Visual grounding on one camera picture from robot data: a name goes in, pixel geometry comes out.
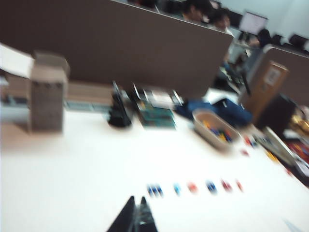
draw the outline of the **beige tray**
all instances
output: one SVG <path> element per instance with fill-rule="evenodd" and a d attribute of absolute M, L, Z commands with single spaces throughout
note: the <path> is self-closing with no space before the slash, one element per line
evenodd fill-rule
<path fill-rule="evenodd" d="M 196 131 L 205 138 L 210 144 L 218 149 L 229 149 L 233 146 L 235 141 L 240 138 L 240 134 L 237 130 L 235 130 L 232 126 L 230 126 L 223 119 L 218 117 L 211 111 L 208 110 L 195 110 L 193 112 L 193 119 Z M 211 130 L 204 126 L 203 120 L 206 120 L 212 127 L 221 130 L 228 130 L 230 132 L 230 136 L 232 142 L 228 143 L 222 141 L 219 137 L 217 137 Z"/>

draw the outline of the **chair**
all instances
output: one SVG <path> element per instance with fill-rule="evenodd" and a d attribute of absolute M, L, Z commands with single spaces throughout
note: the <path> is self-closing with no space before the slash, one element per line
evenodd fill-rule
<path fill-rule="evenodd" d="M 282 43 L 281 43 L 282 36 L 281 35 L 275 34 L 271 39 L 274 45 L 282 46 Z"/>
<path fill-rule="evenodd" d="M 304 49 L 307 41 L 307 38 L 294 34 L 290 37 L 289 43 L 283 44 L 283 47 L 288 50 L 300 53 L 302 55 L 309 56 L 309 52 Z"/>
<path fill-rule="evenodd" d="M 307 41 L 308 41 L 308 38 L 304 38 L 296 34 L 292 35 L 289 39 L 290 44 L 300 49 L 304 49 L 305 43 Z"/>

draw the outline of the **blue bag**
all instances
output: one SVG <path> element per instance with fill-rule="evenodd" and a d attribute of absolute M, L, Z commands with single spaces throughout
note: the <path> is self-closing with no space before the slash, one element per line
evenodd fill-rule
<path fill-rule="evenodd" d="M 202 100 L 191 100 L 182 106 L 177 106 L 176 113 L 193 119 L 192 112 L 196 109 L 210 110 L 233 127 L 246 126 L 252 121 L 251 113 L 227 98 L 221 99 L 213 105 Z"/>

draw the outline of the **cubicle divider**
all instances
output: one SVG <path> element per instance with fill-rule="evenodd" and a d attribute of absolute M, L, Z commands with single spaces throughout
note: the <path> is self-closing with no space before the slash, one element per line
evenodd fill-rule
<path fill-rule="evenodd" d="M 304 55 L 285 51 L 270 45 L 266 46 L 248 73 L 247 80 L 249 86 L 251 88 L 256 86 L 260 78 L 263 78 L 263 73 L 271 61 L 284 66 L 288 70 L 287 76 L 278 92 L 288 96 L 297 104 L 309 105 L 309 57 Z M 243 90 L 239 102 L 245 104 L 249 98 L 250 96 Z"/>
<path fill-rule="evenodd" d="M 71 67 L 70 80 L 124 88 L 132 82 L 202 97 L 232 36 L 112 0 L 6 1 L 0 42 L 20 51 L 51 51 Z"/>

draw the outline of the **monitor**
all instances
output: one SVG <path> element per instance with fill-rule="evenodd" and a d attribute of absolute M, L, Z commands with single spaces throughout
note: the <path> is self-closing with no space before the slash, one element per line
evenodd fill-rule
<path fill-rule="evenodd" d="M 234 28 L 238 28 L 240 21 L 242 19 L 242 14 L 238 14 L 236 12 L 230 11 L 229 18 L 230 18 L 231 26 Z"/>
<path fill-rule="evenodd" d="M 257 35 L 265 27 L 267 20 L 266 17 L 246 12 L 241 19 L 239 30 Z"/>

